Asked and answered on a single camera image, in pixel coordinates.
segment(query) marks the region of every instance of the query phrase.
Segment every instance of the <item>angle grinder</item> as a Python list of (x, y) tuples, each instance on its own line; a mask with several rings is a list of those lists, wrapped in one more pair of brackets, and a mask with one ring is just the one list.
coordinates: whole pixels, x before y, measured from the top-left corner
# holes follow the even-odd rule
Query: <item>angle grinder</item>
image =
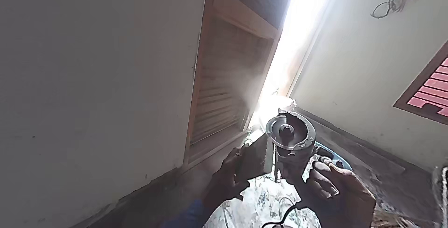
[[(318, 160), (328, 165), (334, 163), (339, 168), (352, 170), (350, 164), (338, 154), (324, 145), (316, 142), (316, 130), (304, 116), (291, 111), (278, 111), (278, 115), (272, 118), (266, 125), (267, 146), (274, 146), (274, 180), (278, 180), (278, 171), (282, 178), (289, 184), (293, 184), (293, 176), (302, 175), (315, 154)], [(269, 222), (266, 225), (284, 227), (283, 223), (288, 214), (294, 209), (307, 208), (303, 201), (296, 202), (283, 215), (279, 222)]]

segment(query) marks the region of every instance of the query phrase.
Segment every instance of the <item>window frame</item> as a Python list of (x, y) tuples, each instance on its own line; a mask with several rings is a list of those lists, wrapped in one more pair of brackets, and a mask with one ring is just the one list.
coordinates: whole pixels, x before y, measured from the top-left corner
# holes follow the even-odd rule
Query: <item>window frame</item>
[(405, 92), (393, 105), (394, 107), (416, 114), (421, 117), (425, 117), (432, 121), (436, 121), (445, 125), (448, 125), (448, 117), (437, 114), (428, 113), (423, 108), (409, 105), (408, 101), (414, 96), (416, 92), (423, 86), (423, 84), (431, 77), (431, 75), (437, 70), (437, 68), (448, 58), (448, 41), (439, 49), (434, 57), (429, 61), (420, 74), (412, 81)]

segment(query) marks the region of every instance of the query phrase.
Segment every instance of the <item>electric cable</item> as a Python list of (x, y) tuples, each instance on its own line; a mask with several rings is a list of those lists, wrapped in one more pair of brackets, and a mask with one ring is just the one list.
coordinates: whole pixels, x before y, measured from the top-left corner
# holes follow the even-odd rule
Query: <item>electric cable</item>
[[(401, 0), (400, 5), (398, 5), (395, 3), (395, 0), (389, 0), (387, 2), (383, 2), (378, 4), (378, 6), (372, 11), (372, 14), (370, 14), (372, 17), (376, 18), (376, 19), (380, 19), (380, 18), (384, 18), (387, 17), (390, 13), (390, 11), (392, 12), (400, 12), (401, 10), (403, 10), (404, 6), (405, 6), (406, 0)], [(386, 14), (382, 15), (382, 16), (377, 16), (375, 14), (375, 11), (383, 4), (387, 4), (388, 5), (388, 10), (386, 12)]]
[(267, 222), (267, 223), (265, 223), (263, 226), (261, 226), (261, 228), (266, 227), (266, 225), (280, 225), (281, 227), (284, 227), (284, 226), (283, 226), (283, 223), (285, 222), (286, 218), (288, 217), (288, 214), (289, 214), (290, 212), (292, 212), (294, 209), (297, 208), (296, 205), (297, 205), (297, 203), (294, 204), (293, 206), (289, 207), (289, 208), (286, 210), (286, 212), (284, 213), (283, 218), (282, 218), (282, 220), (281, 220), (280, 222)]

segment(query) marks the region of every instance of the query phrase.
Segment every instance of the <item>blue object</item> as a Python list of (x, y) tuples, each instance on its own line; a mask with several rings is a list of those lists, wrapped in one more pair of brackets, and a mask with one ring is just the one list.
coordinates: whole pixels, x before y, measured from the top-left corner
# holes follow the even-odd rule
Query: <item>blue object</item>
[(204, 225), (204, 204), (199, 199), (196, 199), (184, 212), (179, 214), (176, 218), (164, 222), (160, 228), (202, 228)]
[(342, 158), (340, 155), (336, 154), (333, 150), (327, 148), (326, 146), (320, 144), (319, 142), (315, 142), (315, 145), (325, 149), (326, 151), (330, 152), (333, 154), (333, 163), (336, 164), (336, 161), (340, 160), (342, 162), (342, 165), (344, 165), (345, 169), (348, 169), (350, 171), (353, 171), (352, 167), (350, 166), (350, 164), (344, 160), (344, 158)]

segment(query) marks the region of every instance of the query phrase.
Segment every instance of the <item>blue sleeve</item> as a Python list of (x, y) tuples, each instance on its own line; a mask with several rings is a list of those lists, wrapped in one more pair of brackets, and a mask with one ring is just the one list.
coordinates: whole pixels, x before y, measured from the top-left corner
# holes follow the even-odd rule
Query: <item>blue sleeve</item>
[(202, 228), (204, 225), (203, 214), (204, 205), (197, 199), (176, 218), (164, 222), (161, 228)]

